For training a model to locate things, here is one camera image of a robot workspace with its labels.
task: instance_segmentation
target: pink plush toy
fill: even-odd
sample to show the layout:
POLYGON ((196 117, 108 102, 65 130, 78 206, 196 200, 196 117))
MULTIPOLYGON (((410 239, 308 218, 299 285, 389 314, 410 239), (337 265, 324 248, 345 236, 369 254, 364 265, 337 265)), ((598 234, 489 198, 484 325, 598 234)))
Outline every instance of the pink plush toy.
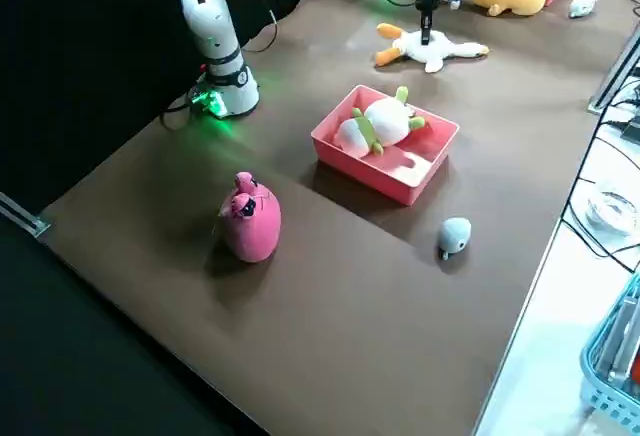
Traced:
POLYGON ((250 173, 236 175, 236 189, 220 209, 223 237, 235 255, 247 263, 267 259, 280 237, 280 204, 250 173))

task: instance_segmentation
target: white duck plush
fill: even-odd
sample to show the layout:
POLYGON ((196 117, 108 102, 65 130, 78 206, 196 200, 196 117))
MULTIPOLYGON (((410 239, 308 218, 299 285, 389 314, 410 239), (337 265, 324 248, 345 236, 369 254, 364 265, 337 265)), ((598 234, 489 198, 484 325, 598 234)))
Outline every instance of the white duck plush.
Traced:
POLYGON ((406 105, 409 90, 401 86, 395 98, 383 98, 364 111, 353 108, 353 117, 342 122, 334 142, 354 158, 363 158, 370 152, 384 154, 384 148, 406 138, 411 131, 423 128, 426 122, 406 105))
POLYGON ((444 60, 451 57, 478 58, 489 54, 489 48, 478 43, 456 44, 440 31, 431 31, 429 44, 422 45, 422 32, 407 33, 392 24, 379 24, 378 34, 393 39, 391 48, 376 54, 376 66, 386 66, 401 56, 424 63, 427 73, 437 73, 444 66, 444 60))

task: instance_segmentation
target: brown tabletop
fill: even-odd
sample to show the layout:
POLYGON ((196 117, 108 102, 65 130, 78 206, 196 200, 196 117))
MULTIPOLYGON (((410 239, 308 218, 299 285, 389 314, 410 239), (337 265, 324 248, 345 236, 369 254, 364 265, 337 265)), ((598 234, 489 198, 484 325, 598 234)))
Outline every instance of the brown tabletop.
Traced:
POLYGON ((623 0, 579 22, 568 1, 529 19, 442 9, 437 29, 492 53, 426 75, 371 63, 388 44, 375 26, 414 29, 414 10, 304 0, 249 57, 258 110, 148 126, 48 208, 46 242, 274 435, 468 434, 596 123, 586 101, 633 24, 623 0), (309 133, 357 84, 406 84, 461 126, 411 208, 315 162, 309 133), (283 208, 264 264, 214 247, 238 170, 283 208), (443 265, 435 233, 454 215, 473 238, 443 265))

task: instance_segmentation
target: black curtain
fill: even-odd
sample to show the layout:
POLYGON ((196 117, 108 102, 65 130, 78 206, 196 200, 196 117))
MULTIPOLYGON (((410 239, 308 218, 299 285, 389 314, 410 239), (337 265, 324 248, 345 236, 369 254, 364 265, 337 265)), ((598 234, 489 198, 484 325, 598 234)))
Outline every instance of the black curtain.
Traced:
MULTIPOLYGON (((278 18, 299 1, 266 0, 278 18)), ((228 3, 241 44, 270 22, 263 0, 228 3)), ((2 0, 2 19, 0 191, 34 213, 199 72, 179 0, 2 0)))

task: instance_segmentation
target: white table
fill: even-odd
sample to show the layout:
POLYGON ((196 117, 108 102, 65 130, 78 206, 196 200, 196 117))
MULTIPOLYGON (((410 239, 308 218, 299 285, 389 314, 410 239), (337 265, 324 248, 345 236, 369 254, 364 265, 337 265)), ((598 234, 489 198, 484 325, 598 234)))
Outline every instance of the white table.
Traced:
MULTIPOLYGON (((605 120, 627 121, 631 117, 628 109, 631 108, 610 108, 605 120)), ((640 164, 640 146, 622 140, 619 131, 602 127, 598 136, 640 164)), ((640 188, 640 172, 599 141, 591 146, 581 176, 597 182, 626 179, 625 184, 640 188)), ((579 217, 583 218, 592 187, 578 182, 572 193, 572 204, 579 217)), ((570 213, 565 218, 572 220, 570 213)), ((599 233, 599 239, 610 251, 640 240, 640 236, 635 236, 635 240, 606 240, 600 236, 599 233)), ((640 251, 630 250, 617 256, 633 268, 640 259, 640 251)), ((613 260, 596 257, 566 225, 558 224, 478 421, 476 435, 627 434, 608 418, 585 411, 579 397, 583 381, 579 357, 587 338, 629 277, 613 260)))

